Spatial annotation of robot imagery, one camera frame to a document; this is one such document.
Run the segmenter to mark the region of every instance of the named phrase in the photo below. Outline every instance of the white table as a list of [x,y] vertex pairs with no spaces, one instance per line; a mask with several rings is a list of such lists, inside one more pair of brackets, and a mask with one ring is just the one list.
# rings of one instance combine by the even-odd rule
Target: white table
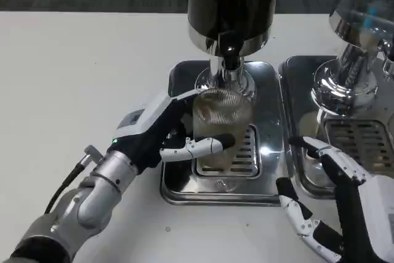
[[[251,59],[277,68],[292,55],[331,55],[339,46],[327,15],[276,15],[268,44]],[[173,66],[207,56],[189,40],[187,16],[171,14],[1,12],[0,49],[5,259],[84,147],[104,152],[122,117],[167,87]],[[281,208],[173,206],[159,180],[159,168],[136,178],[75,262],[323,261]],[[301,198],[339,228],[334,202]]]

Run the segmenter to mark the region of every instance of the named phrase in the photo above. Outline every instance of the black cylindrical container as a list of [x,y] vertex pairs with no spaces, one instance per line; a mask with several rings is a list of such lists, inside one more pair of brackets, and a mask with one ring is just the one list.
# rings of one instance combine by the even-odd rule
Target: black cylindrical container
[[195,36],[193,42],[209,52],[209,41],[220,41],[220,35],[229,37],[230,43],[241,43],[241,55],[259,50],[267,41],[276,0],[189,0],[188,19],[192,32],[204,36],[201,44]]

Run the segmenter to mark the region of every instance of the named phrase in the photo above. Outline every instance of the black cable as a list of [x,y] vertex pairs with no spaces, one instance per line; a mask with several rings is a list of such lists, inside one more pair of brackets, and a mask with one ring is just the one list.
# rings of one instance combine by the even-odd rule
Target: black cable
[[77,163],[77,165],[69,173],[69,175],[66,177],[66,179],[61,184],[61,186],[56,190],[55,194],[50,199],[49,204],[48,204],[48,206],[47,206],[47,208],[46,208],[46,210],[44,212],[45,214],[49,214],[50,213],[50,210],[52,209],[52,207],[54,206],[56,200],[62,194],[64,189],[66,189],[72,183],[72,181],[74,181],[75,178],[77,178],[78,175],[83,172],[84,169],[85,169],[85,166],[83,166],[81,163]]

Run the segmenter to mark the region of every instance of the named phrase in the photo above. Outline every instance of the white robotic finger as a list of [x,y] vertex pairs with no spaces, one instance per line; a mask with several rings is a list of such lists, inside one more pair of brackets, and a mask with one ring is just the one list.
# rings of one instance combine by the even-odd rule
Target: white robotic finger
[[235,139],[231,134],[222,134],[201,140],[188,140],[183,148],[160,150],[164,162],[185,161],[221,152],[234,146]]

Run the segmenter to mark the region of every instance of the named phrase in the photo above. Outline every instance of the robot finger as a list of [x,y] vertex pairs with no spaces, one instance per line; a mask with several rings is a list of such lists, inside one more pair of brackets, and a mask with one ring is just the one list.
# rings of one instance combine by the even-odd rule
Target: robot finger
[[289,144],[295,147],[304,148],[307,154],[315,159],[319,158],[318,150],[330,147],[329,144],[307,136],[294,136],[289,138]]

